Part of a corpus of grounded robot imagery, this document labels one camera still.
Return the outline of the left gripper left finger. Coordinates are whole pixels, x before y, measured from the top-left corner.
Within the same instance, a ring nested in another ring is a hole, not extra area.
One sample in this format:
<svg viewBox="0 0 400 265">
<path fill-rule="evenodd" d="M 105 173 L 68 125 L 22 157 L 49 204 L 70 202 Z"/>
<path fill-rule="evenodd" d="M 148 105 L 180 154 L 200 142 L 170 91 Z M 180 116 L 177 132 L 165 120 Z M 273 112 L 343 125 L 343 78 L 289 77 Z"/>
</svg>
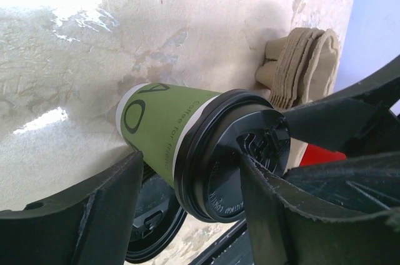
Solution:
<svg viewBox="0 0 400 265">
<path fill-rule="evenodd" d="M 1 211 L 1 264 L 123 264 L 142 177 L 136 152 L 22 211 Z"/>
</svg>

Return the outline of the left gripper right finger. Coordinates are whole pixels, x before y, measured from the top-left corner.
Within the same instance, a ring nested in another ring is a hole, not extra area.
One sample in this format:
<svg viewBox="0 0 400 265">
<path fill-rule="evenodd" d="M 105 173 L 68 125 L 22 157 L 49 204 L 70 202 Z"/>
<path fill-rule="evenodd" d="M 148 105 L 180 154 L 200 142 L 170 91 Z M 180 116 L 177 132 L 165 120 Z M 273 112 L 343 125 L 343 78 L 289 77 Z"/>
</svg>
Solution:
<svg viewBox="0 0 400 265">
<path fill-rule="evenodd" d="M 255 264 L 399 263 L 399 206 L 354 211 L 309 194 L 253 159 L 240 167 Z"/>
</svg>

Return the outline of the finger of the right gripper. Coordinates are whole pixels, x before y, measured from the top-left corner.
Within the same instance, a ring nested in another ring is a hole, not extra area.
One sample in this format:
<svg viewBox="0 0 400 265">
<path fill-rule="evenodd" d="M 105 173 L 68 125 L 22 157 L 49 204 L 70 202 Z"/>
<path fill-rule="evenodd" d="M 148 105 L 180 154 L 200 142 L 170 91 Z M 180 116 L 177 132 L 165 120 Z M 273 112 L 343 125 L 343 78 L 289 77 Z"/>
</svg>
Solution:
<svg viewBox="0 0 400 265">
<path fill-rule="evenodd" d="M 292 138 L 348 157 L 399 150 L 399 59 L 318 101 L 283 112 Z"/>
<path fill-rule="evenodd" d="M 399 152 L 297 167 L 284 179 L 329 203 L 359 212 L 399 206 Z"/>
</svg>

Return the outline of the black plastic cup lid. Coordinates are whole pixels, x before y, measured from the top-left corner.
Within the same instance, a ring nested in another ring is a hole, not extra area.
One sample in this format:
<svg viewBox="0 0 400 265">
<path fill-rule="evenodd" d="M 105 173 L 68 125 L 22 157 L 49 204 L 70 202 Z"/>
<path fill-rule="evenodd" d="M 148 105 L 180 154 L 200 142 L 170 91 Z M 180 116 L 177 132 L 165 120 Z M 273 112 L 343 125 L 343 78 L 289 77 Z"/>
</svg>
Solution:
<svg viewBox="0 0 400 265">
<path fill-rule="evenodd" d="M 240 164 L 247 158 L 282 176 L 291 136 L 284 115 L 243 89 L 210 100 L 184 133 L 174 163 L 174 190 L 182 208 L 207 223 L 244 217 Z"/>
</svg>

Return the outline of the green paper coffee cup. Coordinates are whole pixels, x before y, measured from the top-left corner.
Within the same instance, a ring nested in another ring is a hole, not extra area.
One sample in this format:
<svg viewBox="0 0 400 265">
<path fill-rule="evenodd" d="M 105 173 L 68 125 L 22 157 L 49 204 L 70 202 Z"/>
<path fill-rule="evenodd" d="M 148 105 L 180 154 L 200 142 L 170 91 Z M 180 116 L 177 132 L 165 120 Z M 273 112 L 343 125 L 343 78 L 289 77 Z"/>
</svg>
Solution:
<svg viewBox="0 0 400 265">
<path fill-rule="evenodd" d="M 184 136 L 219 92 L 163 83 L 138 84 L 116 109 L 118 133 L 169 185 Z"/>
</svg>

